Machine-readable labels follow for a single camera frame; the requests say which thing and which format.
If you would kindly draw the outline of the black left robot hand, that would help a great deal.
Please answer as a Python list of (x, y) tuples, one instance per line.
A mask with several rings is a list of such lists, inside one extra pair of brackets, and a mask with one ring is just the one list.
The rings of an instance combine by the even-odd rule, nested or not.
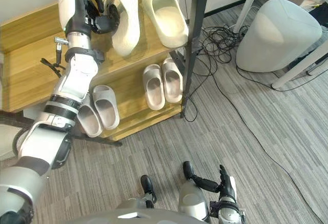
[(58, 0), (59, 21), (65, 35), (79, 32), (105, 34), (115, 31), (120, 22), (117, 7), (103, 0)]

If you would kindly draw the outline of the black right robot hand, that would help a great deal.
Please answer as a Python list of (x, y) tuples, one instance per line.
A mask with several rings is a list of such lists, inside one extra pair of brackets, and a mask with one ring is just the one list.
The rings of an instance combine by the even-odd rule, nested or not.
[(230, 176), (227, 174), (227, 171), (223, 165), (219, 165), (219, 168), (221, 179), (220, 184), (209, 179), (201, 178), (195, 174), (193, 174), (191, 178), (194, 180), (197, 186), (206, 191), (220, 193), (220, 197), (227, 196), (232, 199), (236, 199), (235, 191), (232, 187)]

